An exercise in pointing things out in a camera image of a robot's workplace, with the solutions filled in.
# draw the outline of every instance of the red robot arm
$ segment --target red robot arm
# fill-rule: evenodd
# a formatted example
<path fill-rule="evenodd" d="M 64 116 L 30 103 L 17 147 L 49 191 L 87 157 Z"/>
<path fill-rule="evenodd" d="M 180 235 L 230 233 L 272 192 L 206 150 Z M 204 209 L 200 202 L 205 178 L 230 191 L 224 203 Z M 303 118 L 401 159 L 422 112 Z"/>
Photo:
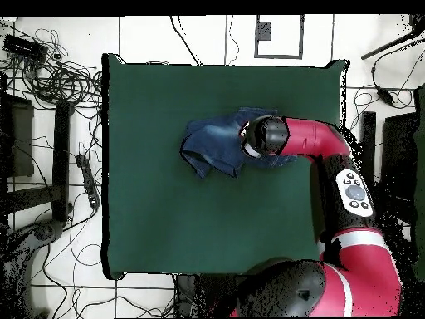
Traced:
<path fill-rule="evenodd" d="M 397 268 L 374 222 L 371 195 L 337 130 L 314 120 L 263 116 L 242 134 L 242 148 L 252 157 L 303 155 L 311 161 L 311 207 L 320 261 L 282 264 L 247 280 L 232 317 L 397 315 L 402 287 Z M 298 280 L 290 282 L 294 276 Z M 309 295 L 312 300 L 304 304 Z M 274 302 L 274 308 L 262 302 Z"/>

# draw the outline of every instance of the black border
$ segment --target black border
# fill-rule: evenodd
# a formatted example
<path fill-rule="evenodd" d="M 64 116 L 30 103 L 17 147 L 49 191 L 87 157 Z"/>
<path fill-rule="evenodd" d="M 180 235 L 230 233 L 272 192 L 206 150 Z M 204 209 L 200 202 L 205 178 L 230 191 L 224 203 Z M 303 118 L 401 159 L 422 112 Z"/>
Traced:
<path fill-rule="evenodd" d="M 255 50 L 254 58 L 256 59 L 295 59 L 302 60 L 302 54 L 304 49 L 304 15 L 300 15 L 300 43 L 298 55 L 260 55 L 258 54 L 258 28 L 260 24 L 260 15 L 256 15 L 256 34 L 255 34 Z"/>

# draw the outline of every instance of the white floor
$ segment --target white floor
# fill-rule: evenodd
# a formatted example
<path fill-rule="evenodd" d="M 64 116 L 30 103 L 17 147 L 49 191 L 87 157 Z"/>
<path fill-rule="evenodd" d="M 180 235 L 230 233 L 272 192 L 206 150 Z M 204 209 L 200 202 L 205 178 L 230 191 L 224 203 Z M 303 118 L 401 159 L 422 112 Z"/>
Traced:
<path fill-rule="evenodd" d="M 356 116 L 354 96 L 360 87 L 372 84 L 370 70 L 375 60 L 382 54 L 365 61 L 362 61 L 360 57 L 410 30 L 408 15 L 305 15 L 303 59 L 270 60 L 254 58 L 255 16 L 180 17 L 180 23 L 177 17 L 173 19 L 176 28 L 183 33 L 182 35 L 197 60 L 204 65 L 223 65 L 231 62 L 231 65 L 236 66 L 325 66 L 332 59 L 349 60 L 346 101 L 349 125 Z M 285 28 L 283 38 L 285 38 L 285 34 L 290 33 L 289 38 L 286 39 L 287 47 L 279 46 L 280 42 L 276 40 L 276 33 L 279 32 L 277 30 L 272 31 L 271 41 L 279 54 L 291 54 L 294 51 L 291 36 L 299 35 L 299 30 L 291 26 L 294 19 L 291 16 L 264 16 L 261 17 L 261 20 L 272 21 L 273 28 Z M 195 65 L 182 40 L 174 32 L 169 17 L 121 17 L 120 19 L 118 17 L 23 17 L 16 22 L 16 29 L 32 36 L 38 28 L 56 30 L 60 44 L 69 54 L 66 59 L 85 67 L 91 67 L 89 68 L 91 74 L 95 74 L 101 69 L 101 54 L 106 52 L 119 53 L 126 62 L 168 61 L 171 64 Z M 10 28 L 0 27 L 0 35 L 11 32 Z M 43 31 L 39 31 L 37 34 L 40 38 L 47 35 Z M 407 82 L 405 81 L 424 47 L 425 45 L 422 43 L 383 58 L 376 68 L 377 83 L 388 88 L 400 88 L 404 83 L 404 88 L 409 89 L 423 84 L 425 65 L 422 60 L 419 61 Z M 0 59 L 4 58 L 3 55 L 4 52 L 0 50 Z M 23 88 L 21 81 L 17 80 L 16 88 Z M 364 92 L 370 92 L 372 97 L 362 95 L 357 99 L 357 104 L 368 103 L 371 98 L 372 101 L 376 100 L 377 96 L 374 90 L 362 90 L 359 94 Z M 22 93 L 18 91 L 16 94 L 22 96 Z M 408 102 L 408 92 L 403 91 L 400 98 L 402 101 Z M 385 105 L 382 101 L 376 101 L 368 106 L 367 110 L 377 113 L 379 126 L 376 143 L 379 144 L 382 141 L 380 136 L 384 119 L 387 116 L 412 112 L 414 108 L 406 107 L 403 110 L 397 110 Z M 90 116 L 94 115 L 95 111 L 84 109 L 81 110 L 81 113 Z M 49 143 L 52 143 L 53 117 L 54 112 L 52 111 L 36 110 L 33 125 L 34 138 L 45 136 Z M 354 129 L 354 134 L 358 134 L 357 129 Z M 99 130 L 98 137 L 101 140 L 101 130 Z M 78 153 L 80 142 L 87 147 L 90 139 L 88 120 L 81 115 L 74 114 L 71 122 L 71 152 Z M 37 143 L 46 145 L 46 141 L 43 140 L 38 140 Z M 97 172 L 102 165 L 101 148 L 96 150 L 100 161 L 96 159 L 95 155 L 91 156 L 91 168 L 94 172 Z M 51 150 L 33 147 L 32 153 L 47 182 L 51 182 Z M 379 167 L 379 153 L 377 153 L 375 164 Z M 81 184 L 81 171 L 74 164 L 70 165 L 70 168 L 70 183 Z M 36 170 L 30 179 L 16 178 L 15 181 L 18 183 L 42 182 L 42 178 Z M 15 185 L 15 187 L 22 189 L 31 187 L 31 185 Z M 82 192 L 84 189 L 81 186 L 70 186 L 70 200 L 73 201 Z M 18 212 L 15 216 L 11 215 L 10 226 L 20 228 L 32 222 L 39 213 L 49 208 L 49 205 L 39 206 Z M 75 222 L 86 218 L 90 215 L 90 211 L 87 197 L 83 194 L 76 201 Z M 80 234 L 78 232 L 82 226 L 76 227 L 72 233 L 64 233 L 58 241 L 53 243 L 46 267 L 48 274 L 64 286 L 84 287 L 80 288 L 76 294 L 79 295 L 79 312 L 89 303 L 111 300 L 106 304 L 88 306 L 81 313 L 84 318 L 138 317 L 143 313 L 122 298 L 115 303 L 113 300 L 115 294 L 119 297 L 126 297 L 130 302 L 146 309 L 154 307 L 164 309 L 173 295 L 173 282 L 169 275 L 128 274 L 123 280 L 118 281 L 117 287 L 115 287 L 114 281 L 104 278 L 100 264 L 91 267 L 76 264 L 68 246 L 70 238 L 74 238 L 78 234 L 78 239 L 72 242 L 75 254 L 88 244 L 100 244 L 101 224 L 101 212 L 99 212 L 87 223 Z M 41 272 L 45 257 L 46 248 L 43 248 L 36 255 L 32 267 L 32 297 L 37 307 L 49 307 L 52 316 L 61 303 L 64 292 L 49 282 Z M 88 247 L 81 253 L 79 259 L 86 264 L 99 262 L 99 247 Z M 142 287 L 149 287 L 149 289 L 144 290 L 141 289 Z M 168 288 L 169 290 L 160 290 L 159 288 Z M 69 310 L 63 318 L 76 318 L 75 310 L 70 309 L 72 291 L 72 288 L 68 288 L 68 297 L 56 315 L 57 317 Z"/>

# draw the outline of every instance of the green table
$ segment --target green table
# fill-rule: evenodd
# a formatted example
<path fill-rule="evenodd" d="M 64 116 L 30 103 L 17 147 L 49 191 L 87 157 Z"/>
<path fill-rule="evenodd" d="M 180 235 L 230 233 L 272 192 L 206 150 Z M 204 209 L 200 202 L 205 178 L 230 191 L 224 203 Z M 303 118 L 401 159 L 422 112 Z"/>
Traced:
<path fill-rule="evenodd" d="M 338 124 L 347 67 L 124 64 L 104 55 L 105 274 L 241 273 L 269 258 L 317 259 L 308 160 L 200 180 L 179 148 L 189 121 L 241 106 Z"/>

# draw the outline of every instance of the denim fabric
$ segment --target denim fabric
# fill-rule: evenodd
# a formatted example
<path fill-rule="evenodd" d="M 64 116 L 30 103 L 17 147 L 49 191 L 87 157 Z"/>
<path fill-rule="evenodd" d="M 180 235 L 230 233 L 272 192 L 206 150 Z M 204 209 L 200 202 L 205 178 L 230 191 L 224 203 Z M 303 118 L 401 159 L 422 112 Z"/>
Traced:
<path fill-rule="evenodd" d="M 180 149 L 182 157 L 204 179 L 213 167 L 237 178 L 244 164 L 274 168 L 296 160 L 295 155 L 263 155 L 250 158 L 242 151 L 239 132 L 247 121 L 275 115 L 275 110 L 242 107 L 237 113 L 212 119 L 190 121 Z"/>

